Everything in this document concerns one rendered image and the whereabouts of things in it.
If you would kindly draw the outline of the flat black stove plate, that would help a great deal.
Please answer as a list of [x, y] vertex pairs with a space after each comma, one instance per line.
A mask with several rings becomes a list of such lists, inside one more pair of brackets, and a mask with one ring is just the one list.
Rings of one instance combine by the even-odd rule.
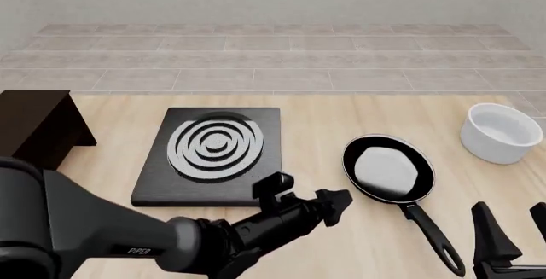
[[166, 110], [133, 206], [258, 206], [253, 184], [282, 169], [279, 108]]

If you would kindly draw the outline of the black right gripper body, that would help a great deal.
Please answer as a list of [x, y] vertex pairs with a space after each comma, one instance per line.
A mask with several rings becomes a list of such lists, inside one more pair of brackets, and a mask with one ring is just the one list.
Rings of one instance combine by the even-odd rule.
[[512, 265], [519, 255], [474, 255], [477, 279], [546, 279], [546, 265]]

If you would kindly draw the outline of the white round bowl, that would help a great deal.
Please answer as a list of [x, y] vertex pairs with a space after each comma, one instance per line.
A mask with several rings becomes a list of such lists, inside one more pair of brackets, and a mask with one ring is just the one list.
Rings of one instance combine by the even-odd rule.
[[532, 117], [502, 104], [482, 102], [468, 109], [460, 129], [463, 147], [489, 163], [517, 163], [543, 141], [541, 126]]

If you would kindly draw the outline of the dark brown wooden cabinet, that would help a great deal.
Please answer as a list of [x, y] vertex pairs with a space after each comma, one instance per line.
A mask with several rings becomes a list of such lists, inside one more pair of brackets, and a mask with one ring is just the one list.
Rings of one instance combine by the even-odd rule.
[[70, 91], [0, 93], [0, 156], [55, 171], [73, 147], [95, 145]]

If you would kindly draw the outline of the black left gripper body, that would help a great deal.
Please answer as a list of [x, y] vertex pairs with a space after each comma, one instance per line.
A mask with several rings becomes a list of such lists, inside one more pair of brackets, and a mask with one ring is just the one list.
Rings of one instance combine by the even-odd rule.
[[319, 189], [315, 194], [317, 196], [316, 203], [319, 205], [318, 208], [326, 227], [335, 226], [340, 221], [342, 213], [353, 202], [348, 189], [339, 191]]

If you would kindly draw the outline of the black frying pan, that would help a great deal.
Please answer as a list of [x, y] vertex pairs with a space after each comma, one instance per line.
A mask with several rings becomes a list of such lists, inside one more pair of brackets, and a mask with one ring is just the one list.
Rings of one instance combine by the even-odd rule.
[[458, 252], [418, 204], [433, 191], [436, 181], [433, 165], [422, 151], [399, 137], [363, 135], [347, 143], [342, 165], [358, 191], [398, 206], [406, 219], [417, 224], [444, 265], [455, 276], [466, 275]]

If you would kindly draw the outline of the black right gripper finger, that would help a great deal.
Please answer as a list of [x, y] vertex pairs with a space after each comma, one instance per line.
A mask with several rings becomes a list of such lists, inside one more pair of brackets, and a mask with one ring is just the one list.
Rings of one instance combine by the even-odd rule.
[[516, 260], [522, 252], [503, 232], [491, 209], [479, 201], [471, 209], [474, 226], [474, 263], [504, 263]]
[[546, 202], [538, 202], [530, 209], [530, 214], [540, 232], [546, 232]]

